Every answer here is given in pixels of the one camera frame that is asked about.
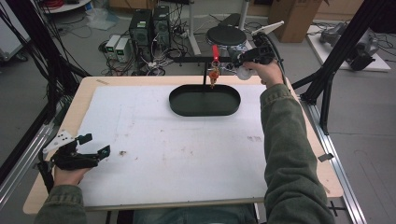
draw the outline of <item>gray floor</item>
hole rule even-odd
[[[61,15],[59,20],[77,21],[82,16],[83,12],[76,10]],[[197,23],[208,20],[208,17],[197,19]],[[248,21],[265,23],[263,18],[249,18]],[[76,29],[85,24],[86,21],[73,24],[74,34],[64,35],[62,40],[85,70],[101,76],[106,64],[98,51],[99,44],[111,34],[124,33],[129,21],[119,20],[117,26],[108,31],[92,29],[91,35],[87,27]],[[197,36],[197,39],[207,53],[209,48],[201,43],[204,37]],[[320,63],[306,40],[301,44],[273,40],[285,60],[286,75],[291,82],[319,69]],[[396,38],[390,36],[389,40],[396,44]],[[396,60],[384,51],[378,54],[383,59]],[[333,82],[329,116],[330,136],[346,175],[367,222],[375,224],[396,223],[396,63],[389,63],[389,66],[392,71],[388,73],[339,70]],[[182,69],[179,64],[171,64],[166,67],[166,75],[201,75],[203,69],[202,64],[196,63],[183,64]],[[14,60],[0,67],[0,93],[0,163],[3,163],[46,103],[46,81],[32,60],[26,63]],[[33,223],[34,217],[25,215],[22,207],[36,175],[34,170],[25,175],[0,211],[0,223]],[[334,205],[344,207],[340,200],[334,200]],[[105,212],[89,213],[90,223],[105,223],[105,220]],[[350,223],[346,211],[337,211],[336,223]]]

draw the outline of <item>black oval tray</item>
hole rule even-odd
[[[183,85],[169,94],[172,110],[185,117],[227,116],[241,103],[239,92],[226,85]]]

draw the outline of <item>olive green sleeve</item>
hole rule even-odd
[[[35,224],[86,224],[81,189],[77,186],[54,187],[35,217]]]
[[[268,223],[334,223],[300,104],[287,86],[275,85],[262,94],[261,107]]]

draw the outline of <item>white board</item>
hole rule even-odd
[[[319,30],[320,29],[317,26],[311,25],[308,30],[308,33],[314,34]],[[317,55],[320,63],[324,64],[327,57],[329,57],[330,52],[332,51],[332,46],[330,46],[329,43],[326,44],[320,43],[319,41],[320,34],[308,35],[307,37],[308,37],[308,42],[313,47],[315,54]],[[365,67],[363,71],[388,72],[390,70],[390,67],[384,62],[384,60],[382,60],[378,56],[378,54],[374,54],[372,57],[375,59],[375,61],[367,65],[367,67]],[[352,70],[352,68],[347,62],[343,62],[343,64],[341,64],[340,69]]]
[[[168,97],[176,87],[96,89],[78,131],[92,133],[93,140],[78,152],[92,153],[110,145],[111,154],[80,184],[87,207],[264,197],[259,97],[265,87],[233,86],[241,105],[223,117],[175,114]]]

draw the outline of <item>robotic hand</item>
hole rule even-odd
[[[320,43],[329,43],[330,46],[334,47],[346,28],[347,24],[340,22],[334,28],[323,31],[320,35]],[[360,71],[375,61],[372,56],[378,50],[378,39],[372,32],[366,31],[353,51],[346,57],[346,62],[353,70]]]
[[[83,145],[92,140],[90,133],[84,136],[72,137],[67,131],[60,132],[38,155],[40,162],[36,165],[47,191],[53,187],[52,168],[53,164],[62,170],[77,170],[82,168],[92,168],[98,165],[99,161],[110,155],[110,146],[106,146],[97,151],[96,154],[77,153],[77,145]],[[59,148],[49,161],[44,161],[43,153]]]
[[[264,33],[257,33],[253,36],[253,42],[257,48],[250,49],[245,52],[227,48],[232,59],[232,64],[237,69],[236,75],[241,80],[248,80],[252,75],[255,74],[254,70],[248,70],[241,66],[244,62],[269,64],[273,59],[278,59],[276,57],[276,50],[272,45],[268,35]]]

